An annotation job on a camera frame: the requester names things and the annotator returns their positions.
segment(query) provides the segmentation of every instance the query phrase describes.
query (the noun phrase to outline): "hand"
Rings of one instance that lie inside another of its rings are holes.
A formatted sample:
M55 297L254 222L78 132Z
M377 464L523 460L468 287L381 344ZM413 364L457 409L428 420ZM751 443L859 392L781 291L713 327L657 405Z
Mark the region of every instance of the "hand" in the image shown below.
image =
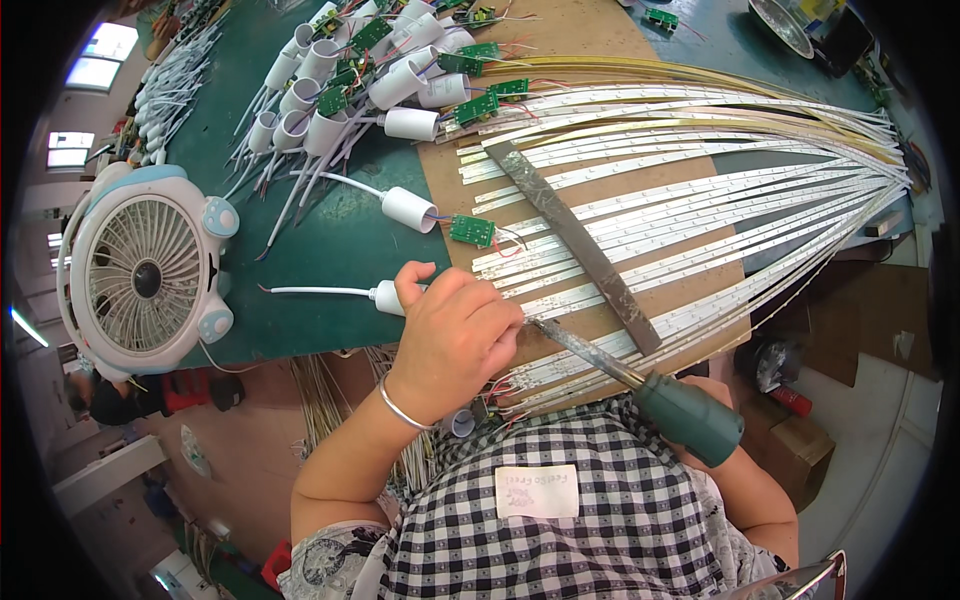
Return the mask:
M516 354L523 311L489 281L456 268L423 292L417 281L437 270L408 262L394 280L407 323L387 395L416 422L428 425L467 404Z
M180 20L175 16L164 14L154 24L154 38L169 40L180 30Z
M710 379L709 377L698 377L697 375L688 375L681 379L683 383L690 385L695 385L698 388L704 390L714 399L722 404L726 404L729 408L733 408L733 398L730 396L730 388L727 387L726 383L717 381L716 379ZM687 465L691 468L696 468L697 470L703 471L704 473L709 473L712 471L711 468L708 468L707 465L704 465L700 459L695 458L692 454L686 451L686 448L680 444L674 444L666 438L663 438L667 444L673 448L674 453L677 454L677 458L680 459L680 462Z

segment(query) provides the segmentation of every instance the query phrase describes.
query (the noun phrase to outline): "fan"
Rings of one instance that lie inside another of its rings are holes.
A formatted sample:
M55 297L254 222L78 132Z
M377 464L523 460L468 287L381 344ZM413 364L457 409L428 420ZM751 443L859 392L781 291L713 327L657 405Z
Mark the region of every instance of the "fan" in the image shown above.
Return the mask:
M239 224L230 203L205 198L179 166L117 162L97 176L63 235L57 288L70 337L102 376L172 371L198 341L229 331L217 276L221 244Z

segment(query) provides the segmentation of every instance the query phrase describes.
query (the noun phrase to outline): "green table surface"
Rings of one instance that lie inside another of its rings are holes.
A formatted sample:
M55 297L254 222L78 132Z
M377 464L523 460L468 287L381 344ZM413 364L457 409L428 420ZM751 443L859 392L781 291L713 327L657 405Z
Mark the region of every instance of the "green table surface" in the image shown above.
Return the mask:
M234 2L224 35L213 49L209 83L197 94L193 115L168 148L168 162L186 169L205 194L223 194L232 186L233 180L224 183L229 170L223 164L233 148L228 143L237 119L294 26L320 5L320 0L295 0L285 12L277 12L253 0ZM627 9L662 60L754 77L843 107L876 108L853 75L834 80L764 31L747 13L746 0L675 0L666 8L708 39L685 28L665 35L642 19L642 10ZM373 127L352 155L351 177L378 189L399 185L430 198L417 152L407 141L385 137ZM719 173L728 173L748 168L744 160L759 158L720 156L714 164ZM292 179L272 184L265 202L256 196L245 200L246 192L231 198L240 213L240 231L229 240L221 267L230 274L225 300L236 321L228 335L209 348L219 363L394 342L403 328L400 317L379 313L359 297L270 295L257 283L370 288L393 278L407 260L435 261L439 270L450 264L438 228L427 235L417 233L383 216L376 198L341 184L325 192L316 189L313 208L300 226L285 225L268 258L255 262L292 186ZM900 209L909 216L909 206ZM912 228L912 220L904 219L902 227ZM788 250L776 247L758 256L750 270ZM205 364L200 348L182 362L185 367Z
M167 162L183 167L206 195L222 195L233 186L235 179L224 183L232 169L225 169L224 162L234 148L229 142L237 119L294 27L319 6L303 2L277 12L253 0L233 3L223 37L211 52L196 109L167 148ZM386 137L373 127L352 156L352 178L381 190L399 185L430 198L417 151L408 140ZM426 235L414 231L385 217L374 196L333 182L325 192L319 184L315 187L311 210L293 228L298 193L270 254L254 261L293 184L294 178L272 182L263 201L256 195L246 198L252 184L230 198L240 214L240 230L227 242L221 270L229 274L224 300L235 321L221 341L208 347L220 364L385 344L398 340L403 329L401 317L377 312L373 302L357 296L267 294L258 283L371 288L394 278L408 260L434 261L439 270L450 266L439 228ZM180 363L207 364L199 346Z

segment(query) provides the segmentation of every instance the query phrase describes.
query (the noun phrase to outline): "apron label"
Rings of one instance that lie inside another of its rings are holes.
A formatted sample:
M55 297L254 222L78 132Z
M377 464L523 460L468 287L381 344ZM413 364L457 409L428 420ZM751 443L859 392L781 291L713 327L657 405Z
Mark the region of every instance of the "apron label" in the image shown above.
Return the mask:
M580 514L577 468L498 467L494 473L496 516L573 518Z

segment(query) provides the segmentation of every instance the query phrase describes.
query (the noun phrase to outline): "checkered apron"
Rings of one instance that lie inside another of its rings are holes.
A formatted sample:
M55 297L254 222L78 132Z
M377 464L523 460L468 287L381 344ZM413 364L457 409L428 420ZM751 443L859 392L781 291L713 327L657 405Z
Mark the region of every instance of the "checkered apron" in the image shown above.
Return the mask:
M401 508L382 597L683 598L725 588L689 477L628 397L444 440ZM575 465L576 518L496 517L497 467Z

